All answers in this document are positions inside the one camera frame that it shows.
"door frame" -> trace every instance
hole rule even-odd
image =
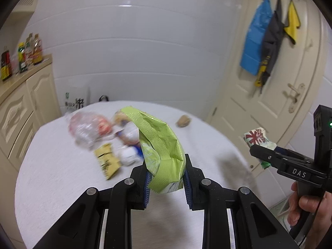
[[[242,5],[247,5],[249,0],[242,0]],[[233,44],[231,47],[231,52],[228,56],[227,64],[225,67],[225,71],[222,77],[222,80],[220,81],[219,88],[216,94],[216,98],[214,100],[214,104],[212,105],[212,108],[205,119],[205,121],[208,124],[211,124],[212,119],[213,119],[213,114],[215,112],[215,109],[218,107],[218,105],[222,102],[223,100],[223,95],[226,95],[226,89],[227,89],[227,80],[230,77],[232,68],[234,63],[236,62],[236,52],[240,49],[243,49],[243,42],[245,40],[245,37],[243,37],[241,33],[241,24],[244,22],[246,15],[246,7],[243,7],[240,16],[239,16],[239,21],[238,25],[236,28],[236,33],[234,36]],[[297,129],[300,127],[301,123],[303,122],[304,118],[306,117],[308,111],[310,110],[310,107],[315,100],[318,89],[320,87],[320,84],[323,79],[323,74],[326,66],[326,59],[327,59],[327,50],[328,50],[328,23],[323,17],[323,14],[320,12],[320,27],[321,27],[321,34],[320,34],[320,39],[319,39],[319,52],[318,52],[318,58],[316,62],[316,67],[314,69],[313,77],[311,79],[310,85],[307,89],[306,95],[303,99],[302,104],[297,108],[296,114],[278,141],[278,146],[280,147],[285,147],[293,137],[293,135],[296,133]],[[261,171],[257,170],[257,167],[253,169],[253,172],[255,173],[254,175],[258,175]]]

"chinese character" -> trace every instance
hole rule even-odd
[[[76,98],[76,102],[75,103],[76,103],[76,109],[80,109],[80,108],[84,107],[84,105],[83,105],[84,104],[84,99],[80,99],[80,98],[77,99]]]

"black cable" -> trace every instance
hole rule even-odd
[[[317,206],[317,208],[316,208],[315,214],[313,215],[313,220],[312,220],[311,227],[312,227],[312,225],[313,225],[313,222],[315,221],[315,218],[316,218],[316,215],[317,215],[317,212],[318,212],[319,206],[320,206],[320,204],[321,204],[321,202],[322,202],[322,200],[323,200],[324,195],[325,195],[325,193],[324,193],[323,196],[320,198],[320,201],[319,201],[318,206]],[[304,236],[304,238],[302,239],[301,243],[298,245],[299,247],[300,247],[300,246],[302,245],[302,243],[304,242],[304,240],[305,240],[305,238],[307,237],[308,233]]]

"metal screw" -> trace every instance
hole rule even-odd
[[[248,187],[241,187],[240,189],[242,194],[249,194],[250,193],[250,189]]]
[[[133,184],[134,183],[134,179],[132,179],[132,178],[127,178],[127,179],[125,179],[125,184],[127,184],[127,185],[131,185],[131,184]]]
[[[202,179],[201,183],[204,185],[210,185],[211,181],[209,179]]]
[[[88,194],[88,195],[93,195],[93,194],[95,194],[97,192],[97,190],[95,189],[95,188],[89,188],[87,191],[86,191],[86,193]]]

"green wrapper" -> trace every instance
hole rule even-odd
[[[132,106],[121,109],[139,129],[147,169],[153,174],[148,187],[157,193],[183,188],[186,159],[176,135],[163,121]]]

